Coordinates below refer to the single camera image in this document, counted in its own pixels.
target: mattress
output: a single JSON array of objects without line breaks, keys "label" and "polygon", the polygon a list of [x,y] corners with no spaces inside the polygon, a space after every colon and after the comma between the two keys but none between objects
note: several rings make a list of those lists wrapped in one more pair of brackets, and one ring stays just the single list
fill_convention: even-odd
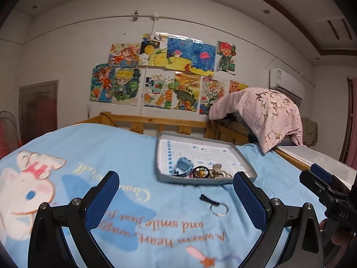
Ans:
[{"label": "mattress", "polygon": [[[46,134],[0,160],[0,241],[19,268],[27,267],[33,219],[41,202],[67,205],[83,197],[109,171],[120,187],[101,223],[91,230],[114,267],[238,267],[260,237],[232,184],[193,186],[158,182],[156,138],[100,125],[79,124]],[[299,182],[300,171],[259,146],[237,147],[258,177],[254,184],[286,205],[324,206]],[[205,194],[226,204],[218,217]],[[267,267],[274,267],[289,229],[285,228]],[[79,267],[85,268],[68,228],[65,237]]]},{"label": "mattress", "polygon": [[278,148],[308,166],[316,163],[337,176],[349,189],[356,178],[356,170],[336,159],[310,149],[307,146],[278,146]]}]

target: wall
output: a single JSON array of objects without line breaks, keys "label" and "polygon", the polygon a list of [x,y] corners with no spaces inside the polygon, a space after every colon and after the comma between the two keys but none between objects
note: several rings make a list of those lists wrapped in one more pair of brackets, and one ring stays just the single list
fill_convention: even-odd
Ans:
[{"label": "wall", "polygon": [[312,149],[340,158],[348,113],[347,77],[357,77],[357,67],[313,67],[315,98],[312,120],[317,122],[318,142]]},{"label": "wall", "polygon": [[[59,80],[59,128],[86,119],[92,69],[107,61],[110,45],[140,42],[143,33],[151,32],[153,21],[150,18],[140,17],[133,22],[128,17],[135,10],[148,16],[160,12],[165,17],[155,23],[156,32],[184,35],[212,45],[216,45],[217,39],[236,44],[237,75],[225,73],[217,75],[218,78],[268,87],[270,68],[279,67],[300,79],[292,67],[313,80],[310,63],[289,43],[261,23],[229,7],[208,0],[75,0],[35,18],[17,72],[19,86]],[[148,72],[158,71],[162,70],[148,69]],[[301,114],[309,117],[313,88],[306,81],[304,85],[306,99],[301,104]],[[91,116],[111,111],[187,120],[208,119],[208,116],[188,111],[154,108],[141,111],[141,106],[103,103],[90,106]]]},{"label": "wall", "polygon": [[14,113],[17,109],[15,73],[30,23],[28,16],[13,10],[0,28],[0,111]]}]

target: blue gripper pad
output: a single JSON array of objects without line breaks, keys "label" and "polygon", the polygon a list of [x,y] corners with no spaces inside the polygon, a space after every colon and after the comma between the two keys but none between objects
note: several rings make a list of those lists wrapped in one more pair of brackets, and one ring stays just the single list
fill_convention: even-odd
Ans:
[{"label": "blue gripper pad", "polygon": [[310,171],[326,184],[330,184],[332,182],[332,175],[316,163],[311,165]]},{"label": "blue gripper pad", "polygon": [[246,210],[250,220],[256,229],[265,231],[268,223],[268,215],[264,206],[261,204],[255,193],[244,180],[243,172],[238,172],[233,178],[233,188],[239,197],[244,209]]},{"label": "blue gripper pad", "polygon": [[109,171],[95,188],[100,188],[86,210],[85,227],[87,231],[95,229],[102,220],[110,202],[119,188],[119,175]]}]

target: pink blanket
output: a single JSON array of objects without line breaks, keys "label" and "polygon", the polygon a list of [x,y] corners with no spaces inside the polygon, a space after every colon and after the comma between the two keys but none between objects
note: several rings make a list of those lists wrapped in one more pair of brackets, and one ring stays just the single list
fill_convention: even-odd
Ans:
[{"label": "pink blanket", "polygon": [[299,109],[280,92],[249,87],[230,93],[213,104],[209,117],[210,120],[219,120],[235,112],[252,129],[264,154],[286,135],[291,135],[295,144],[303,145]]}]

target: ceiling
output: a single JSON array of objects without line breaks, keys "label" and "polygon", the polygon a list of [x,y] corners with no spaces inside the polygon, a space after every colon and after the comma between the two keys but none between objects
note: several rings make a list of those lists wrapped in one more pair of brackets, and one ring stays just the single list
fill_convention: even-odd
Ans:
[{"label": "ceiling", "polygon": [[[36,17],[71,0],[20,0],[16,9]],[[311,63],[357,65],[357,37],[333,0],[212,0],[237,9],[284,37]],[[324,55],[331,49],[350,56]]]}]

